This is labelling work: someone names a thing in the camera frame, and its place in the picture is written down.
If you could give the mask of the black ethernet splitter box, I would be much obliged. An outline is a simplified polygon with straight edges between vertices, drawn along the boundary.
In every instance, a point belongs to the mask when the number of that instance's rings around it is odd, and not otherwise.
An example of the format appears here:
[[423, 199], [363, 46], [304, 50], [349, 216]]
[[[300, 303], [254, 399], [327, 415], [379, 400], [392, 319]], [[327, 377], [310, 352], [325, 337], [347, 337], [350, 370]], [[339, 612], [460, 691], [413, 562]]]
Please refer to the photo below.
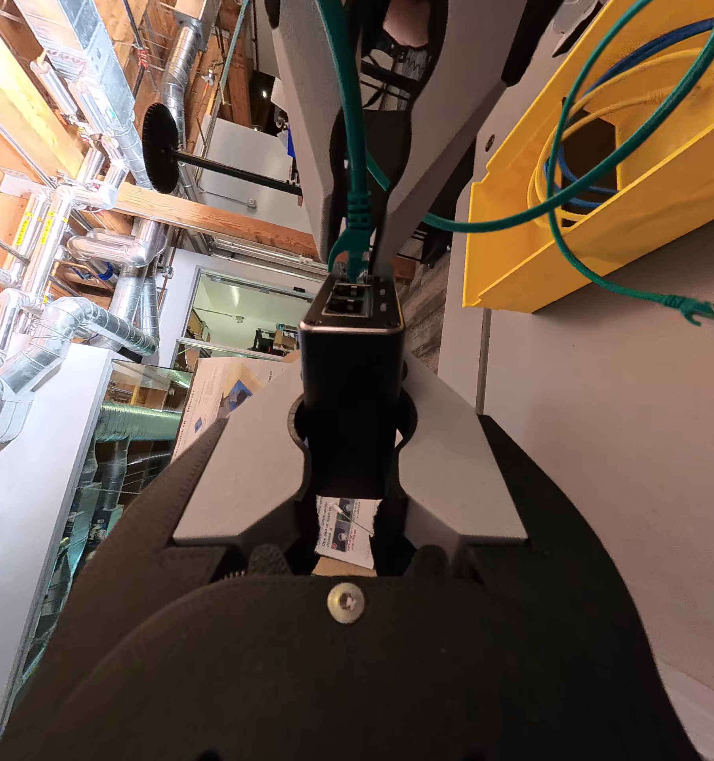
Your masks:
[[392, 277], [330, 273], [298, 328], [314, 490], [382, 499], [400, 404], [405, 322]]

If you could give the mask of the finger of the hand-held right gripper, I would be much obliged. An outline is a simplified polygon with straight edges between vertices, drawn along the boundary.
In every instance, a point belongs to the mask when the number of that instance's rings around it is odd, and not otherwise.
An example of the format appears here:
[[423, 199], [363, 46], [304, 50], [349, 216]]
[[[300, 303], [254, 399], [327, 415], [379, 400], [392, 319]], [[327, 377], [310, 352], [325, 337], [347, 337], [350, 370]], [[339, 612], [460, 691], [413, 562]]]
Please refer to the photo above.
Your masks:
[[448, 2], [444, 43], [409, 110], [409, 153], [388, 196], [374, 276], [392, 275], [392, 259], [502, 96], [502, 70], [515, 33], [515, 1]]
[[349, 187], [333, 56], [315, 1], [271, 1], [270, 27], [304, 204], [318, 256], [327, 263]]

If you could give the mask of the person's right hand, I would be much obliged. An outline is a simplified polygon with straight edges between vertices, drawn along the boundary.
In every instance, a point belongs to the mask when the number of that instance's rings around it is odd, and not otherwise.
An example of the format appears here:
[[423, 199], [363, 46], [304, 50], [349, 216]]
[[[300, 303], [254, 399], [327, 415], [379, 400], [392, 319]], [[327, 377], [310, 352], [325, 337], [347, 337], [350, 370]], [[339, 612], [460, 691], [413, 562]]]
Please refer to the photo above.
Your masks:
[[429, 42], [430, 1], [390, 1], [383, 30], [399, 45], [420, 49]]

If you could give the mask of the silver pipe cluster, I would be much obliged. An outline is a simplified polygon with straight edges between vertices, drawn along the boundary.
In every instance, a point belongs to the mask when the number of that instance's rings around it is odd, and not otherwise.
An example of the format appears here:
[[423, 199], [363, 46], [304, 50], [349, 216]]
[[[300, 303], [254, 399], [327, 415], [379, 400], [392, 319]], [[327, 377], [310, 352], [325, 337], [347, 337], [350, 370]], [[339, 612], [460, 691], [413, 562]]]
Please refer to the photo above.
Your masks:
[[[74, 338], [103, 338], [140, 357], [158, 348], [155, 268], [166, 247], [164, 225], [139, 219], [132, 234], [95, 229], [64, 242], [72, 212], [111, 210], [129, 172], [120, 143], [102, 136], [76, 178], [32, 194], [19, 250], [2, 245], [15, 264], [0, 267], [0, 444], [21, 432], [35, 387], [63, 363]], [[61, 250], [120, 267], [113, 310], [82, 296], [47, 295]]]

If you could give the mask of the silver air duct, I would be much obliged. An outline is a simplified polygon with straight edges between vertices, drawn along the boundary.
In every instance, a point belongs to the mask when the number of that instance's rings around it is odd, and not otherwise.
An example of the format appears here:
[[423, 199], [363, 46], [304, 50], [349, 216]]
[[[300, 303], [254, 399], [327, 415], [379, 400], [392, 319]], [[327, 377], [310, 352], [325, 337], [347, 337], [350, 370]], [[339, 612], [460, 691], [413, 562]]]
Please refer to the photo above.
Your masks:
[[93, 439], [96, 442], [170, 442], [177, 435], [181, 413], [173, 410], [105, 401], [101, 405]]

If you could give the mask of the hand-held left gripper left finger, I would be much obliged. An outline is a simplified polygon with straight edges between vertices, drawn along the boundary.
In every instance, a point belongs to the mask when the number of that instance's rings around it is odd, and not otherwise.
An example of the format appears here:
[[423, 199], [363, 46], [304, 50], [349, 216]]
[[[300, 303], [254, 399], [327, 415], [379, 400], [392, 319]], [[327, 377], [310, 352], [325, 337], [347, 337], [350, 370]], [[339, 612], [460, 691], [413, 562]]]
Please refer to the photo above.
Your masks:
[[248, 561], [257, 547], [283, 551], [295, 573], [317, 564], [312, 455], [299, 429], [302, 360], [222, 420], [219, 440], [173, 532], [181, 548], [231, 550]]

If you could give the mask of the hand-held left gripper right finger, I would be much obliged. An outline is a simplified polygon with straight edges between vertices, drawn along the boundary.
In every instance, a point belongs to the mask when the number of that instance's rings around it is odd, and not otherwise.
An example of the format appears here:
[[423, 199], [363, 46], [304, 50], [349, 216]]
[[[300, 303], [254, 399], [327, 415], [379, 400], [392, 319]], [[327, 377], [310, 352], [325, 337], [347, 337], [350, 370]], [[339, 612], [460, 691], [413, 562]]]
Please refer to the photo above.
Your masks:
[[406, 354], [387, 486], [380, 572], [401, 574], [435, 546], [457, 570], [467, 549], [519, 547], [527, 531], [474, 408]]

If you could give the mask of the instruction sheet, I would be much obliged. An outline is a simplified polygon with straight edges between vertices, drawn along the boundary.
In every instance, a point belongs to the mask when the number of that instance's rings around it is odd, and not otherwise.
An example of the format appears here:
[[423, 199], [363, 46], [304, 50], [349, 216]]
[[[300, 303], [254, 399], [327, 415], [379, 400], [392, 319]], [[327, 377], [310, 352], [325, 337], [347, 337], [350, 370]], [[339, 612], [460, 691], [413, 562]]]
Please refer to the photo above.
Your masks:
[[[282, 370], [280, 364], [283, 362], [236, 357], [200, 359], [193, 373], [173, 459], [182, 463], [189, 453], [200, 454], [200, 479], [208, 457], [219, 440], [224, 425], [221, 421], [248, 401], [255, 391], [265, 387]], [[323, 517], [326, 498], [328, 496], [317, 496], [320, 525], [317, 541], [328, 549], [346, 551], [347, 537], [356, 525], [354, 507], [350, 501], [345, 508], [340, 504], [336, 513], [335, 539], [326, 538]]]

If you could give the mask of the yellow plastic bin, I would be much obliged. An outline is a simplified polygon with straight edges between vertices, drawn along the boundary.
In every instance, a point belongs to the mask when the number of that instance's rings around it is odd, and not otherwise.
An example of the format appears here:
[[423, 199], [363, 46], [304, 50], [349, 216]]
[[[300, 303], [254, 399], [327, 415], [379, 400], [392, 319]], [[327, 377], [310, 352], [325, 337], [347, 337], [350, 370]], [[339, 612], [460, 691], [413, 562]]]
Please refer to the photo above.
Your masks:
[[[544, 163], [562, 101], [595, 46], [632, 2], [605, 2], [562, 57], [559, 43], [535, 56], [523, 80], [506, 91], [479, 134], [497, 141], [470, 192], [469, 220], [524, 212], [544, 200]], [[645, 44], [714, 19], [714, 1], [651, 2], [599, 57], [577, 96], [564, 139], [565, 163], [581, 177], [631, 137], [673, 90], [710, 30], [656, 52], [610, 82], [595, 84]], [[596, 208], [565, 203], [556, 216], [572, 252], [608, 276], [620, 267], [714, 220], [714, 61], [666, 122], [629, 157], [593, 182], [613, 195], [583, 193]], [[549, 219], [466, 241], [462, 304], [531, 314], [589, 284], [552, 238]]]

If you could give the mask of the black pole stand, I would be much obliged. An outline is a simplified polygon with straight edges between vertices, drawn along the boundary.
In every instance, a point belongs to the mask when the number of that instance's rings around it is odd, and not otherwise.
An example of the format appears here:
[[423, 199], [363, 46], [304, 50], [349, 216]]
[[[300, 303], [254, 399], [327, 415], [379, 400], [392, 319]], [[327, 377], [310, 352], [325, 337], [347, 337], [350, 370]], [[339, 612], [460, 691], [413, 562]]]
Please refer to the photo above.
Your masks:
[[172, 113], [162, 103], [153, 103], [146, 110], [142, 128], [143, 161], [149, 182], [161, 194], [172, 194], [180, 184], [181, 165], [230, 176], [276, 191], [303, 196], [302, 189], [293, 183], [263, 176], [179, 149], [178, 127]]

